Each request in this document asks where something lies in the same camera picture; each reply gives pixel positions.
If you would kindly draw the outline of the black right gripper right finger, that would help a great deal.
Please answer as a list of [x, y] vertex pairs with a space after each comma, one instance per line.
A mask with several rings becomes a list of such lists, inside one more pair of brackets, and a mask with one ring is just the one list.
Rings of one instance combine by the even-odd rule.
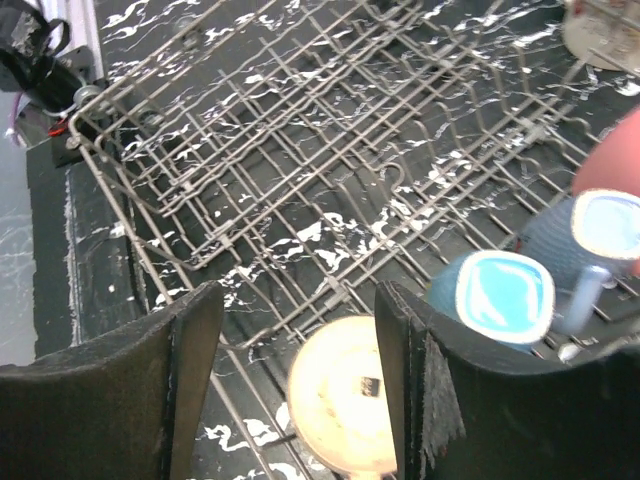
[[374, 317], [401, 479], [635, 479], [639, 336], [526, 354], [384, 281]]

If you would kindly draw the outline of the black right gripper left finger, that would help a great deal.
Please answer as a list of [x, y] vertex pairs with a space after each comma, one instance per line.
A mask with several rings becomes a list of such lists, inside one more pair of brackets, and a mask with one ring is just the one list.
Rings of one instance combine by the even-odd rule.
[[187, 478], [223, 318], [223, 289], [207, 282], [78, 346], [2, 366], [2, 478]]

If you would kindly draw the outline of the teal floral mug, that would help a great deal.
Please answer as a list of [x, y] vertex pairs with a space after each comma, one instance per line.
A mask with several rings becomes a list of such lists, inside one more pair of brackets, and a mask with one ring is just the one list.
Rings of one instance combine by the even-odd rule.
[[536, 260], [504, 250], [478, 250], [457, 257], [435, 275], [425, 299], [487, 338], [529, 350], [551, 327], [555, 285]]

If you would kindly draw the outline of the tan brown mug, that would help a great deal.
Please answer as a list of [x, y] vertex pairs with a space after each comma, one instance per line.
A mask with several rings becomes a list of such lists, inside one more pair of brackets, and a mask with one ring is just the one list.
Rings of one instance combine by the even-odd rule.
[[289, 369], [287, 404], [297, 438], [348, 479], [397, 471], [375, 319], [355, 315], [318, 328]]

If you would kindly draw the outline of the small grey-blue heart mug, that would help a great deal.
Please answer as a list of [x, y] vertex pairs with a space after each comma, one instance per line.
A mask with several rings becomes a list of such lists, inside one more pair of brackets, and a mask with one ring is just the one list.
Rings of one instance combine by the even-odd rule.
[[613, 278], [627, 275], [639, 259], [639, 198], [611, 189], [589, 189], [567, 197], [531, 219], [514, 250], [541, 263], [556, 291], [552, 329], [581, 332]]

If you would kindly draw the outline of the pink mug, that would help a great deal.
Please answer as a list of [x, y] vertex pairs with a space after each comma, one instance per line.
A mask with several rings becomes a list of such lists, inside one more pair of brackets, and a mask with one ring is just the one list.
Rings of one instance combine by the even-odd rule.
[[611, 189], [639, 196], [639, 108], [591, 151], [571, 186], [576, 196], [590, 189]]

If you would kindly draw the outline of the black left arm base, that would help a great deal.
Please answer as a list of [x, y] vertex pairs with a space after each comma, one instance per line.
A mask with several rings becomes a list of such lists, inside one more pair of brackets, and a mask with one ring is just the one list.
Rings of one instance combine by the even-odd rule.
[[28, 99], [54, 120], [46, 136], [56, 168], [82, 160], [70, 120], [103, 91], [92, 77], [95, 59], [89, 47], [64, 51], [71, 40], [72, 25], [62, 18], [47, 19], [42, 2], [1, 3], [1, 91], [15, 95], [7, 136], [17, 145], [28, 144], [17, 129], [20, 101]]

